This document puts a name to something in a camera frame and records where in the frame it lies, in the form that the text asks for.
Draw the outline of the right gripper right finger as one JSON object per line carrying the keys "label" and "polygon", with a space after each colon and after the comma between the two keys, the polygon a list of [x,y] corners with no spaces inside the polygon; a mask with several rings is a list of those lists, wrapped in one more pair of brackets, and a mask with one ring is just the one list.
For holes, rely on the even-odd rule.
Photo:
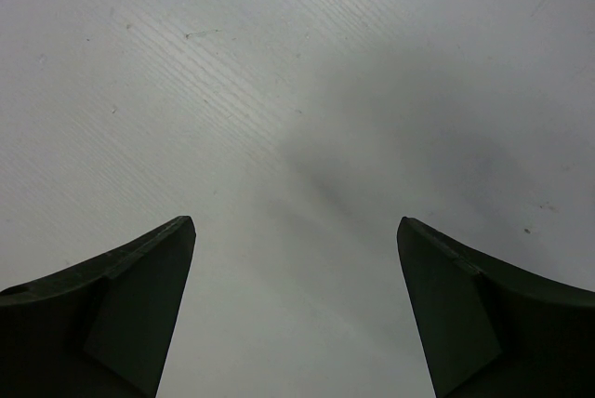
{"label": "right gripper right finger", "polygon": [[593,396],[593,292],[418,219],[401,219],[397,246],[436,396]]}

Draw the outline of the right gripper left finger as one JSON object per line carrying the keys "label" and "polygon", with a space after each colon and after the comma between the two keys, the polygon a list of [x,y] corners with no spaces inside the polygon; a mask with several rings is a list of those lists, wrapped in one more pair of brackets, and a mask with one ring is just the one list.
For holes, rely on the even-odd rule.
{"label": "right gripper left finger", "polygon": [[4,397],[156,396],[192,264],[180,216],[1,293]]}

